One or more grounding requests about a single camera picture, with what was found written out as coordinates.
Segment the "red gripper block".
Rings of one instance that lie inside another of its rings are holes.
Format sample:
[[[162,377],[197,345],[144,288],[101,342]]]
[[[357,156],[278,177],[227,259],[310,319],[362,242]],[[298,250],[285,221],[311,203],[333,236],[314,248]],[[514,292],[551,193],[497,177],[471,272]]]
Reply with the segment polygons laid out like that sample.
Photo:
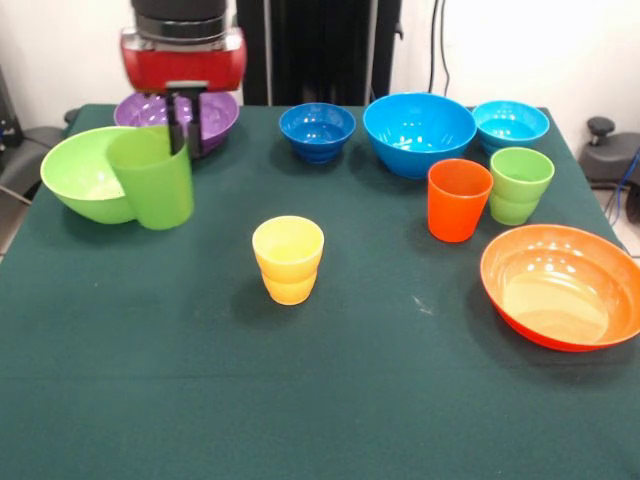
[[[144,93],[164,93],[170,88],[204,85],[210,92],[234,91],[241,86],[247,64],[247,47],[241,29],[231,28],[213,43],[177,45],[154,41],[135,29],[121,31],[120,49],[132,88]],[[200,95],[188,95],[191,120],[187,125],[191,157],[202,156]],[[184,146],[178,122],[175,94],[165,95],[170,150]]]

